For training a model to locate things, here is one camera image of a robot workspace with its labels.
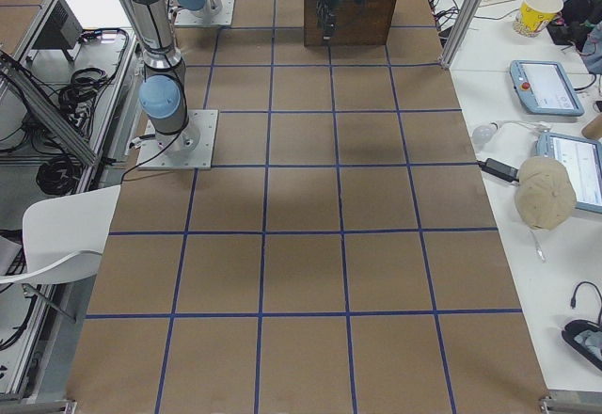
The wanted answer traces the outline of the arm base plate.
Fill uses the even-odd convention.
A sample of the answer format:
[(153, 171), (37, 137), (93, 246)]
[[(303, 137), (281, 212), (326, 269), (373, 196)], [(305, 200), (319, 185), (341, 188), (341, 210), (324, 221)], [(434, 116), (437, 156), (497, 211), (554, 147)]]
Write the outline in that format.
[(189, 110), (188, 125), (172, 143), (173, 136), (155, 136), (148, 119), (145, 134), (152, 138), (142, 141), (136, 163), (141, 170), (210, 169), (217, 122), (217, 110)]
[(230, 27), (235, 0), (206, 0), (203, 9), (190, 10), (170, 0), (173, 24), (179, 28)]

